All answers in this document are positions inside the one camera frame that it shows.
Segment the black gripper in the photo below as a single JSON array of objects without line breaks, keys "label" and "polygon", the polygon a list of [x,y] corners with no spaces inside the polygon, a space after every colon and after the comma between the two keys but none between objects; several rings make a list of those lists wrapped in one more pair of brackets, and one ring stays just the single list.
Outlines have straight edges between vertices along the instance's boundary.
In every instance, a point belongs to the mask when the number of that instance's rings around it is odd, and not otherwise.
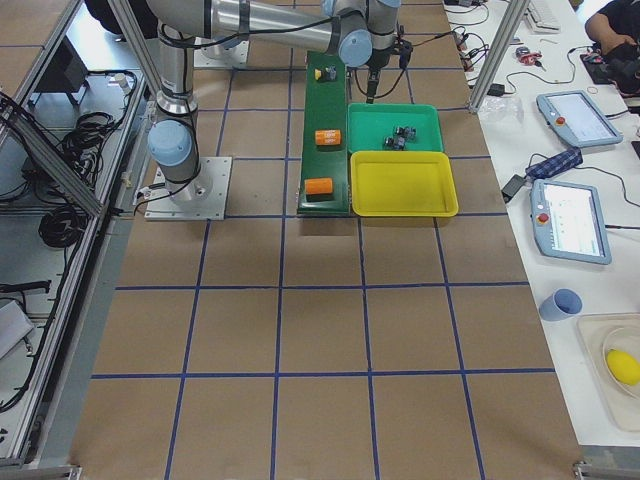
[{"label": "black gripper", "polygon": [[381,71],[389,64],[391,56],[391,52],[373,52],[369,60],[366,62],[366,65],[368,67],[366,89],[367,104],[374,103],[376,99]]}]

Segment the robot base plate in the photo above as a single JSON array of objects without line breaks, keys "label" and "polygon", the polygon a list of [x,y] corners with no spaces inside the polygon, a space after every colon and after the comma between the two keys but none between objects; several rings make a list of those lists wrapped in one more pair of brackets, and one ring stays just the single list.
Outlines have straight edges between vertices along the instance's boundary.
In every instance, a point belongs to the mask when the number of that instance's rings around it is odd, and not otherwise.
[{"label": "robot base plate", "polygon": [[245,69],[249,54],[249,42],[236,42],[227,48],[210,46],[194,51],[194,68],[200,70]]},{"label": "robot base plate", "polygon": [[201,157],[199,175],[186,187],[169,183],[156,168],[155,182],[161,187],[144,196],[149,200],[144,217],[149,221],[223,220],[232,170],[232,158]]}]

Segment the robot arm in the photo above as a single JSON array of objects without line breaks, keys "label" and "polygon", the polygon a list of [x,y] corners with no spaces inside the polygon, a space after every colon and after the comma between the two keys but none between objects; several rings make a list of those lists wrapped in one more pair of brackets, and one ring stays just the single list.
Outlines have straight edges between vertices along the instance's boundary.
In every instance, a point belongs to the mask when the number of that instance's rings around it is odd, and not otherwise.
[{"label": "robot arm", "polygon": [[226,195],[198,151],[195,50],[273,42],[335,55],[350,68],[367,66],[376,78],[398,40],[397,1],[325,1],[320,14],[253,1],[152,1],[149,7],[158,20],[161,86],[147,149],[164,176],[164,200],[190,209]]}]

